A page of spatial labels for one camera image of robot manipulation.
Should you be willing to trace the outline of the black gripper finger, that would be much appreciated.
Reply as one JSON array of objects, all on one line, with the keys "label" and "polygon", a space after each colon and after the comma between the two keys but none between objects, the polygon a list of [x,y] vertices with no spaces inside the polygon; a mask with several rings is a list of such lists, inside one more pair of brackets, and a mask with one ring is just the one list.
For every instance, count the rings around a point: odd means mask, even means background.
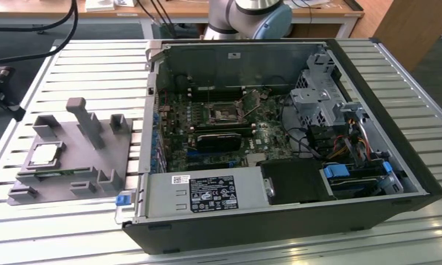
[{"label": "black gripper finger", "polygon": [[10,112],[13,119],[15,121],[21,121],[25,115],[25,109],[19,106],[19,101],[15,99],[14,96],[3,96],[2,103],[5,109]]}]

